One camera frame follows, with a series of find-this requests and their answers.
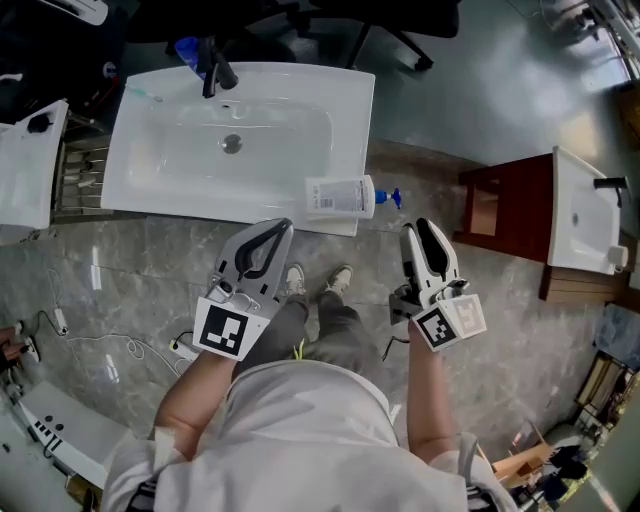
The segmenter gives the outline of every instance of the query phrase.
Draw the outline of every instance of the office chair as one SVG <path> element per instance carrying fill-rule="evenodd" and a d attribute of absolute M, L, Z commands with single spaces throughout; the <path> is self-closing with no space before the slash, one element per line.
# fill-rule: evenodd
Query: office chair
<path fill-rule="evenodd" d="M 309 30 L 313 18 L 348 18 L 364 23 L 346 68 L 353 67 L 371 27 L 382 27 L 418 54 L 419 59 L 414 69 L 426 71 L 433 66 L 433 61 L 404 31 L 435 37 L 455 37 L 458 34 L 459 1 L 395 0 L 377 4 L 366 0 L 311 0 L 311 4 L 318 9 L 292 12 L 287 19 L 300 37 L 304 37 Z"/>
<path fill-rule="evenodd" d="M 174 43 L 188 36 L 215 36 L 219 48 L 238 39 L 258 50 L 267 50 L 264 41 L 246 27 L 278 14 L 289 17 L 299 8 L 297 2 L 280 4 L 276 0 L 141 0 L 125 37 L 130 43 L 167 42 L 168 54 L 175 54 Z"/>

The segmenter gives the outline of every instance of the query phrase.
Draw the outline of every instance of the tile floor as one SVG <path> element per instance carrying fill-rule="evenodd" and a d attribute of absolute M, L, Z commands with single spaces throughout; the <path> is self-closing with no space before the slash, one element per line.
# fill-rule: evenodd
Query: tile floor
<path fill-rule="evenodd" d="M 457 172 L 476 165 L 372 141 L 367 170 L 379 186 L 402 190 L 404 208 L 379 208 L 355 238 L 295 234 L 289 259 L 303 264 L 309 289 L 337 264 L 355 266 L 346 299 L 380 351 L 392 333 L 406 334 L 403 326 L 389 326 L 386 306 L 390 291 L 403 282 L 399 228 L 426 216 L 450 235 L 464 201 L 455 185 Z M 4 323 L 22 318 L 33 329 L 38 310 L 52 313 L 51 275 L 70 329 L 67 339 L 59 338 L 41 318 L 37 340 L 43 362 L 29 365 L 29 374 L 146 436 L 175 376 L 148 350 L 143 360 L 131 357 L 126 341 L 115 334 L 139 337 L 175 363 L 169 339 L 193 327 L 196 300 L 206 290 L 217 252 L 239 229 L 227 222 L 150 216 L 61 226 L 57 238 L 1 247 Z M 476 433 L 488 456 L 498 458 L 506 455 L 524 418 L 544 431 L 570 413 L 594 354 L 591 341 L 601 308 L 539 301 L 541 264 L 463 245 L 456 250 L 462 275 L 480 295 L 488 331 L 447 349 L 451 399 L 460 427 Z M 61 289 L 48 269 L 59 274 Z M 317 332 L 314 318 L 309 329 Z M 74 340 L 104 334 L 110 336 Z M 393 384 L 390 401 L 404 404 L 406 345 L 394 344 L 386 367 Z M 404 437 L 404 408 L 396 428 Z"/>

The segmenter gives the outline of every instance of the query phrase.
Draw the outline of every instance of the soap bottle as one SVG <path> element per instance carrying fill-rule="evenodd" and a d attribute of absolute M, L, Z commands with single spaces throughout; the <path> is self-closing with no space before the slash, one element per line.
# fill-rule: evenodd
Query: soap bottle
<path fill-rule="evenodd" d="M 307 213 L 311 218 L 349 217 L 370 219 L 376 204 L 393 199 L 400 208 L 402 198 L 374 188 L 371 176 L 359 178 L 307 178 Z"/>

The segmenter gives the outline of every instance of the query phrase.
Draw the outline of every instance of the white sink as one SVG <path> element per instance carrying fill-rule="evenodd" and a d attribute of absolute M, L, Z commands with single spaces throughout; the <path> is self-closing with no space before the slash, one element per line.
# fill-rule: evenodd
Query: white sink
<path fill-rule="evenodd" d="M 606 176 L 564 148 L 553 148 L 553 222 L 547 263 L 613 274 L 607 254 L 618 245 L 620 208 L 614 189 L 593 188 Z"/>
<path fill-rule="evenodd" d="M 305 178 L 364 174 L 374 76 L 231 66 L 238 85 L 210 99 L 186 66 L 129 78 L 163 101 L 125 91 L 102 207 L 248 223 L 288 217 L 297 229 L 355 235 L 355 219 L 307 219 Z"/>

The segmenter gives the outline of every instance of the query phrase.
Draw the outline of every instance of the wooden cabinet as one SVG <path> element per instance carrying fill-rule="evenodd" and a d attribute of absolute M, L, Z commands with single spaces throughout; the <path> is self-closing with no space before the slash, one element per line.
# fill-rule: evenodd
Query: wooden cabinet
<path fill-rule="evenodd" d="M 546 263 L 553 217 L 553 155 L 459 175 L 467 187 L 462 231 L 454 242 Z"/>

